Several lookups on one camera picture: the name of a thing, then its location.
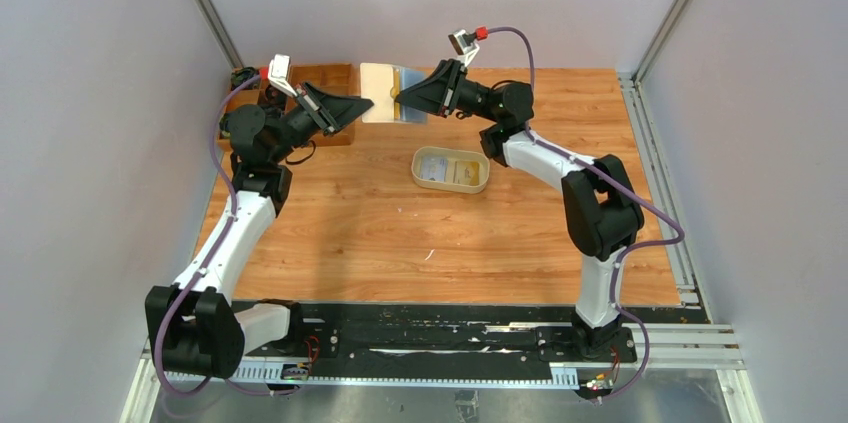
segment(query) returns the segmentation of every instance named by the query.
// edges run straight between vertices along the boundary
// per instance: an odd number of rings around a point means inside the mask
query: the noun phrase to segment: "red connector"
[[[489,37],[489,30],[485,26],[481,26],[474,30],[474,36],[477,37],[477,40],[482,41]]]

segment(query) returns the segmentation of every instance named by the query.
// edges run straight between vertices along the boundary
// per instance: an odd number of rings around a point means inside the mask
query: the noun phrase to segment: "wooden tabletop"
[[[469,77],[491,85],[526,80],[527,71],[478,69]],[[579,153],[617,155],[637,193],[650,196],[613,71],[538,70],[535,95],[534,130]],[[556,190],[495,163],[488,186],[477,195],[424,189],[412,180],[410,164],[418,148],[481,151],[478,131],[488,122],[431,117],[421,126],[357,125],[352,145],[320,147],[310,161],[292,167],[288,201],[251,255],[237,298],[577,301],[581,255],[568,238]],[[226,196],[218,181],[201,243]],[[656,219],[646,212],[639,239],[659,237]],[[679,303],[664,249],[647,248],[628,258],[622,300]]]

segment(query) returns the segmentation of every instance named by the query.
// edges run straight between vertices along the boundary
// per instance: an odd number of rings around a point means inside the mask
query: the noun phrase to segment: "beige plastic container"
[[[424,188],[480,193],[489,182],[489,159],[474,151],[425,146],[412,157],[412,178]]]

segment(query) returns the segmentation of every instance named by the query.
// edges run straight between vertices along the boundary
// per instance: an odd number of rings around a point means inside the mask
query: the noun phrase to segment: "gray floor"
[[[630,373],[622,371],[622,381],[629,377]],[[715,372],[655,370],[649,371],[629,392],[601,407],[583,402],[573,392],[557,390],[339,386],[311,387],[289,397],[268,398],[244,396],[215,383],[195,398],[159,398],[151,422],[167,421],[729,423],[730,420]]]

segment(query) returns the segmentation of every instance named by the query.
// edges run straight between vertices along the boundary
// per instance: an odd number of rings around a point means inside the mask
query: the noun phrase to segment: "brown box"
[[[358,83],[355,78],[355,72],[353,71],[353,65],[350,64],[292,66],[289,83],[295,86],[305,81],[308,81],[321,91],[341,96],[355,95]],[[227,111],[233,111],[244,105],[255,105],[259,100],[260,92],[264,92],[267,87],[268,80],[262,80],[258,90],[243,90],[233,97],[230,104],[227,105]],[[290,111],[293,105],[296,104],[297,102],[289,98],[286,104],[286,111]],[[336,135],[328,137],[319,133],[312,139],[318,146],[350,145],[353,143],[355,129],[356,122],[350,124]],[[218,146],[225,151],[232,149],[227,139],[219,139]]]

